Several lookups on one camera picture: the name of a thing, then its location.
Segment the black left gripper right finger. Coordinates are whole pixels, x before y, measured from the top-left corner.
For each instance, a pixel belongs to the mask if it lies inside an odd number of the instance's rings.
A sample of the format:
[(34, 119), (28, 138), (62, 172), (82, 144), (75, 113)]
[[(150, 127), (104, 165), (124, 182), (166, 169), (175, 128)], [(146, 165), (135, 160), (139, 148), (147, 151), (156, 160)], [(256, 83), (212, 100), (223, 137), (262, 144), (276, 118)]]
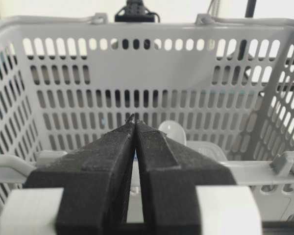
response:
[(200, 234), (196, 186), (236, 185), (231, 171), (142, 121), (135, 143), (147, 229), (155, 235)]

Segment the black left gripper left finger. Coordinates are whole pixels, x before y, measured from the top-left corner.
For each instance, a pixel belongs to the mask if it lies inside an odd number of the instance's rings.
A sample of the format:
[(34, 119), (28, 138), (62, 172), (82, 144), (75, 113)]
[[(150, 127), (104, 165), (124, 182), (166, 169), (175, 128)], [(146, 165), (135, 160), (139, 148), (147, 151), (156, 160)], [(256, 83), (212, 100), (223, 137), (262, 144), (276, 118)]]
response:
[(25, 188), (62, 188), (59, 235), (103, 235), (126, 223), (135, 124), (124, 125), (28, 176)]

